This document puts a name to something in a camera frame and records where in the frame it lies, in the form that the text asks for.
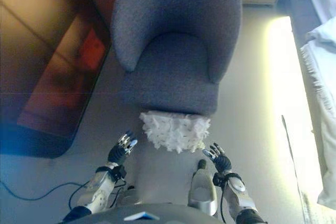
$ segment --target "bed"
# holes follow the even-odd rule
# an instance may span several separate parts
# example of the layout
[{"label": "bed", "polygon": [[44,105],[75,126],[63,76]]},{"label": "bed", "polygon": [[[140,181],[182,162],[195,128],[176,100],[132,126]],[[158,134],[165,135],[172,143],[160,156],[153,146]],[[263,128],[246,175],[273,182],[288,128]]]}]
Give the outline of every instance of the bed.
[{"label": "bed", "polygon": [[305,85],[312,87],[306,92],[323,175],[318,203],[336,210],[336,0],[285,3]]}]

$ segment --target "pillow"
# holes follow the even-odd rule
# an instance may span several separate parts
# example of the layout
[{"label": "pillow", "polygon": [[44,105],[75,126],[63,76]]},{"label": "pillow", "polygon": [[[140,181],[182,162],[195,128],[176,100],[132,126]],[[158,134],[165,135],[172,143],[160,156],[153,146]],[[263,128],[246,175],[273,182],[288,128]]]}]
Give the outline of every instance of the pillow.
[{"label": "pillow", "polygon": [[317,39],[319,42],[330,42],[336,47],[336,17],[307,33],[307,39]]}]

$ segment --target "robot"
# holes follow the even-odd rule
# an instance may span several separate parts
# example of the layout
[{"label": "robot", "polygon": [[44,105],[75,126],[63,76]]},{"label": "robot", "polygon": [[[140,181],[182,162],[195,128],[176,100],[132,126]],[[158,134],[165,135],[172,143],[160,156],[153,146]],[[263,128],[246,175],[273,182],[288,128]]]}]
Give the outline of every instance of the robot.
[{"label": "robot", "polygon": [[214,163],[217,173],[211,179],[206,170],[206,161],[201,160],[195,172],[188,194],[188,206],[174,204],[142,204],[136,189],[129,189],[118,198],[117,205],[111,208],[108,198],[119,180],[124,180],[126,171],[123,163],[137,144],[133,133],[124,133],[111,149],[108,161],[96,170],[80,196],[77,207],[66,215],[62,223],[71,224],[184,224],[222,223],[217,218],[218,204],[215,186],[222,189],[220,215],[223,215],[223,198],[229,206],[229,213],[237,224],[257,224],[265,222],[254,201],[249,197],[241,177],[232,171],[229,158],[224,150],[214,143],[203,153]]}]

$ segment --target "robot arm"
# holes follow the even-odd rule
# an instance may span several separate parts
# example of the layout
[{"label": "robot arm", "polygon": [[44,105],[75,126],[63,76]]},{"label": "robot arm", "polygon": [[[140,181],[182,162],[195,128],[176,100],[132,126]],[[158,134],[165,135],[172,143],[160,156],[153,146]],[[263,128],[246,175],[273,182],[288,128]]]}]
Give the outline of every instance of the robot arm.
[{"label": "robot arm", "polygon": [[96,214],[108,209],[108,198],[118,180],[124,180],[126,171],[122,165],[130,155],[138,140],[126,132],[111,149],[105,166],[96,170],[87,189],[78,200],[77,207],[66,215],[63,222],[72,221],[86,215]]},{"label": "robot arm", "polygon": [[213,178],[213,183],[222,189],[231,217],[237,224],[267,223],[260,217],[241,177],[232,171],[231,162],[224,150],[216,143],[214,146],[210,146],[210,151],[204,149],[203,153],[211,159],[218,170]]}]

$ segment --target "black wrist strap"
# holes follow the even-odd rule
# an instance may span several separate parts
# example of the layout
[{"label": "black wrist strap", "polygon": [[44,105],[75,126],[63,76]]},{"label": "black wrist strap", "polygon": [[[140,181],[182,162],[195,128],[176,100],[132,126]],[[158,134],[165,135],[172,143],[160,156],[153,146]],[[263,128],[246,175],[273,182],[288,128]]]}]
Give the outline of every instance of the black wrist strap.
[{"label": "black wrist strap", "polygon": [[226,175],[224,175],[223,173],[215,173],[212,181],[215,186],[223,188],[230,178],[238,178],[244,184],[243,180],[237,173],[228,173]]},{"label": "black wrist strap", "polygon": [[237,174],[237,173],[228,173],[223,178],[223,185],[225,185],[228,182],[229,178],[239,178],[240,181],[243,182],[243,180],[241,179],[241,177],[239,176],[239,174]]},{"label": "black wrist strap", "polygon": [[109,172],[109,174],[111,175],[111,177],[114,179],[115,182],[117,182],[121,178],[125,178],[126,176],[126,171],[123,165],[119,165],[113,169],[107,166],[100,166],[96,170],[96,173],[98,172]]}]

